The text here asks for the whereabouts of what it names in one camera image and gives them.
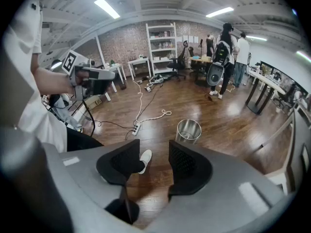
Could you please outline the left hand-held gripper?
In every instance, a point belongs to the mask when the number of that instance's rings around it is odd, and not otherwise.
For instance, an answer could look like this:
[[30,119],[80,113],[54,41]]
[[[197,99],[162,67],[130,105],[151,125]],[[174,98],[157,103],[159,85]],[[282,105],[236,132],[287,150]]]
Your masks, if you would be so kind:
[[[111,81],[116,77],[112,71],[91,68],[91,62],[88,58],[70,50],[63,61],[62,70],[67,74],[74,92],[73,99],[83,101],[91,96],[91,82],[94,80],[93,95],[103,95],[110,86]],[[81,85],[77,85],[75,81],[75,73],[79,70],[88,73],[88,79],[84,80]]]

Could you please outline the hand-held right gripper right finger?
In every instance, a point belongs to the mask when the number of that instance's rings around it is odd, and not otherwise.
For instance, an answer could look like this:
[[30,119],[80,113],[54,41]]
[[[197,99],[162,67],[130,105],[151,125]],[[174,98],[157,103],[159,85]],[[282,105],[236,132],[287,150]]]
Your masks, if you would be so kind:
[[173,185],[169,188],[169,196],[195,194],[211,179],[211,162],[174,140],[169,142],[169,163],[173,171]]

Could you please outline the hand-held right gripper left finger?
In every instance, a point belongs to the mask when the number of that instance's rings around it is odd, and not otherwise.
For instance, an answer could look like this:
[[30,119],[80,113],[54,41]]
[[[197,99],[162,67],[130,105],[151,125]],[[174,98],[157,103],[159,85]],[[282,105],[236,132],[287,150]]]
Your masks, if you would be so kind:
[[108,183],[124,186],[132,174],[144,170],[139,152],[140,140],[123,142],[121,146],[102,155],[97,160],[96,169]]

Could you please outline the metal waste bin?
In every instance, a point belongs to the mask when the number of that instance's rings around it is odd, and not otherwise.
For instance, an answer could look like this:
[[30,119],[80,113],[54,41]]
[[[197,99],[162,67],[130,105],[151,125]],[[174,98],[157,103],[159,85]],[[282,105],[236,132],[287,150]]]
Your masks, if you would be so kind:
[[200,124],[192,119],[184,119],[177,125],[175,141],[195,144],[202,134]]

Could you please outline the person's left forearm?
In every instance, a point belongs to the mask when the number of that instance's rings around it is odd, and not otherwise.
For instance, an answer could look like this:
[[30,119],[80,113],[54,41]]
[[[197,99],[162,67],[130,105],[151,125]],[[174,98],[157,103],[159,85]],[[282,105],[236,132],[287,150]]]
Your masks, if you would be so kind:
[[73,94],[74,92],[67,75],[62,73],[53,73],[39,67],[37,53],[32,55],[31,73],[34,76],[37,88],[41,95],[62,93]]

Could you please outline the person's left hand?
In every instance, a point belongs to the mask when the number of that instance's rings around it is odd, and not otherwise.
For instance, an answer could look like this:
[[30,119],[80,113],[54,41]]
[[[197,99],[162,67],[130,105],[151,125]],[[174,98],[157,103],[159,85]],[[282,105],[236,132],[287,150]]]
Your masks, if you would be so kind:
[[77,85],[81,85],[84,80],[89,78],[89,72],[85,70],[79,70],[75,73],[75,81]]

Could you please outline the white desk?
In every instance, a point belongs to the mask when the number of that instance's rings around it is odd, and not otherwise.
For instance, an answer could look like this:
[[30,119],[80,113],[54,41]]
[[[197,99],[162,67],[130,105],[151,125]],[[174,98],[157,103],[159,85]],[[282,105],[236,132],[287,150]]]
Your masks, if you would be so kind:
[[[104,69],[118,73],[119,79],[118,79],[117,83],[119,84],[121,90],[124,90],[126,88],[126,85],[124,82],[124,80],[126,80],[126,76],[125,76],[125,73],[124,73],[124,70],[123,70],[123,67],[121,64],[116,64],[116,65],[111,66],[111,67],[105,67],[104,66]],[[113,88],[114,92],[116,93],[117,90],[116,90],[114,83],[112,83],[112,88]],[[107,98],[108,101],[111,101],[111,98],[107,92],[105,93],[105,97]]]
[[138,64],[144,64],[146,63],[148,65],[148,72],[149,72],[149,77],[151,77],[151,68],[150,68],[150,61],[148,57],[141,58],[141,59],[136,59],[128,62],[128,68],[132,77],[132,80],[134,81],[134,77],[136,76],[135,71],[134,71],[134,65]]

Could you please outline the cardboard box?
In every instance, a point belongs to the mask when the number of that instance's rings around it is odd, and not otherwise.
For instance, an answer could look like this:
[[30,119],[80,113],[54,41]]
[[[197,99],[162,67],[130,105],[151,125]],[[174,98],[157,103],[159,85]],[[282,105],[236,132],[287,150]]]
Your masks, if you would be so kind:
[[98,95],[91,96],[87,99],[85,99],[82,102],[82,105],[87,108],[88,110],[92,110],[96,106],[100,105],[102,103],[100,97]]

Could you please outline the person's right white shoe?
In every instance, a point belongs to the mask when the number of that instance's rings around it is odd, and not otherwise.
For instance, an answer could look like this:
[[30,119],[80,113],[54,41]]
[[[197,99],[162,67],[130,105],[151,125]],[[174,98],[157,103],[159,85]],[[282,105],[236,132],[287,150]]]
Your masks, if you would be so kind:
[[151,161],[152,158],[152,151],[151,150],[146,150],[142,156],[140,157],[140,161],[143,162],[144,167],[143,169],[139,172],[139,174],[143,174],[146,170],[147,165]]

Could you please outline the white shelf unit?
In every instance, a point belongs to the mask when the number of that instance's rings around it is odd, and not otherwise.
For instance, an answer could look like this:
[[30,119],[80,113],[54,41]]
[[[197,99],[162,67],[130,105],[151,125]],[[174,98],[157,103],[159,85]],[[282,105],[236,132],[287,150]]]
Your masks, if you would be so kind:
[[149,25],[146,23],[149,60],[153,75],[172,72],[169,65],[177,57],[176,25]]

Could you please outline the ceiling light strip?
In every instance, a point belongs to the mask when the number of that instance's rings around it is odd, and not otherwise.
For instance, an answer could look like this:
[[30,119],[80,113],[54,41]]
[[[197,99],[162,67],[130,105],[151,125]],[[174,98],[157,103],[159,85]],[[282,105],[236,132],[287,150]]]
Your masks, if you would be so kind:
[[299,55],[301,58],[303,58],[304,60],[308,61],[309,63],[311,63],[311,57],[309,57],[306,53],[304,53],[303,51],[298,50],[296,52],[297,55]]
[[120,15],[105,0],[96,0],[94,3],[109,14],[113,19],[120,18]]
[[247,39],[250,39],[250,40],[252,40],[252,41],[254,41],[254,40],[259,40],[259,41],[264,41],[264,42],[267,41],[266,38],[257,37],[257,36],[251,36],[251,35],[247,35],[246,38],[247,38]]
[[212,18],[212,17],[218,16],[218,15],[221,15],[221,14],[232,12],[232,11],[234,11],[234,9],[232,7],[226,7],[224,9],[220,9],[220,10],[217,10],[217,11],[212,12],[210,14],[207,14],[206,17],[207,18]]

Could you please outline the person's white shirt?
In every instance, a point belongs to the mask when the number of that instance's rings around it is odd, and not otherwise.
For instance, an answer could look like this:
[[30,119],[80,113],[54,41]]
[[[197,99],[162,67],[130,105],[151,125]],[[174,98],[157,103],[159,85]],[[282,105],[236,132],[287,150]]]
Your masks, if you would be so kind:
[[63,122],[46,109],[31,72],[31,58],[41,53],[42,12],[39,0],[25,0],[8,25],[3,43],[5,53],[18,73],[32,89],[26,95],[18,127],[34,134],[42,143],[49,143],[58,152],[67,150],[67,128]]

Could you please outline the round wooden table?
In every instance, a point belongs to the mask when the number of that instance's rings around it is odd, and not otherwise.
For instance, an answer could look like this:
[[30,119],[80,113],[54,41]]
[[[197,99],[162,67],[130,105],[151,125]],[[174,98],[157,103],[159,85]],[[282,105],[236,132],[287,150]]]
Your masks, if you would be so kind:
[[198,81],[199,74],[205,72],[205,68],[208,64],[211,64],[211,57],[209,56],[193,56],[189,58],[190,67],[192,72],[195,74],[195,81]]

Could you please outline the dark table with white legs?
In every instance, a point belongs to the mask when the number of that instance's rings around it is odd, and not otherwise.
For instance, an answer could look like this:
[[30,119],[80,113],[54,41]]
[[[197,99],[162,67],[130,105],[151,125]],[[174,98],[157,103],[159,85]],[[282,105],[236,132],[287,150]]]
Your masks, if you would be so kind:
[[285,195],[297,191],[311,171],[311,115],[300,105],[297,106],[283,125],[258,147],[261,149],[270,144],[287,128],[291,129],[291,134],[285,148],[285,160],[279,169],[265,175]]

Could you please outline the cream oval table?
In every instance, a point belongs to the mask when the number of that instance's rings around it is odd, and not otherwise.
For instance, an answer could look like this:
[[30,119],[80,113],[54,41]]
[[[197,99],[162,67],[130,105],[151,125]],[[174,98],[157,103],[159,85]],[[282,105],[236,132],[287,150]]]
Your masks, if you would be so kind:
[[[249,94],[247,100],[245,101],[245,105],[253,113],[255,113],[256,115],[260,115],[262,113],[263,109],[266,107],[269,100],[271,99],[275,90],[282,95],[285,95],[286,92],[282,88],[280,88],[276,83],[274,83],[273,81],[269,80],[268,78],[266,78],[265,76],[262,76],[261,74],[259,74],[257,72],[249,71],[249,74],[254,77],[255,83],[253,84],[253,87],[250,91],[250,94]],[[252,97],[256,91],[256,88],[259,84],[259,81],[262,81],[262,83],[264,84],[264,88],[261,90],[261,93],[260,93],[257,101],[251,102],[251,99],[252,99]],[[263,98],[265,91],[267,90],[267,87],[270,87],[270,91],[269,91],[266,99],[263,101],[262,105],[259,106],[259,103],[260,103],[261,99]]]

